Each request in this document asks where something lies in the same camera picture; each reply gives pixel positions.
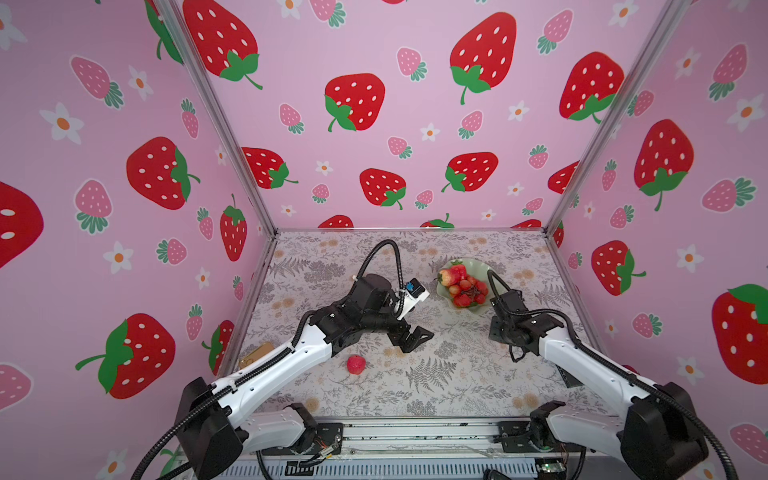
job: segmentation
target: fruit pile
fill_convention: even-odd
[[[450,269],[440,270],[437,280],[443,286],[448,287],[448,291],[453,297],[453,304],[458,308],[485,303],[488,286],[472,275],[467,275],[467,267],[461,263],[453,265]]]

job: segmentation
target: strawberry wallpaper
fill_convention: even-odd
[[[768,477],[765,18],[765,2],[689,7],[559,250],[606,352],[683,386],[741,478]],[[710,453],[689,477],[724,473]]]
[[[285,228],[541,226],[665,3],[176,1]]]
[[[152,1],[0,0],[0,478],[129,478],[218,373],[266,236],[180,61]]]

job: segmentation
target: pink wall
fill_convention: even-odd
[[[569,235],[560,249],[607,353],[660,383],[682,385],[741,478],[768,477],[765,18],[765,2],[709,0],[689,8],[642,86],[652,92],[650,106],[651,96],[640,93],[634,115],[622,119],[565,218]],[[730,92],[710,99],[710,88]],[[667,178],[651,181],[666,159]],[[625,206],[634,210],[631,222]],[[622,244],[606,245],[615,241]],[[622,272],[626,259],[615,268],[628,252],[634,272],[646,276]],[[712,478],[709,469],[724,478],[717,459],[710,463],[692,476]]]
[[[664,3],[177,2],[275,224],[292,228],[546,222],[597,127],[567,118],[618,89]]]
[[[217,161],[220,140],[188,73],[164,47],[157,58],[143,2],[10,1],[0,20],[0,477],[128,478],[184,385],[214,377],[200,343],[237,318],[233,279],[247,291],[266,237],[231,164]],[[195,118],[182,114],[185,98]],[[156,137],[166,140],[139,150]],[[185,202],[176,149],[200,178]],[[247,225],[237,261],[220,234],[231,194]],[[156,250],[171,239],[163,263]]]

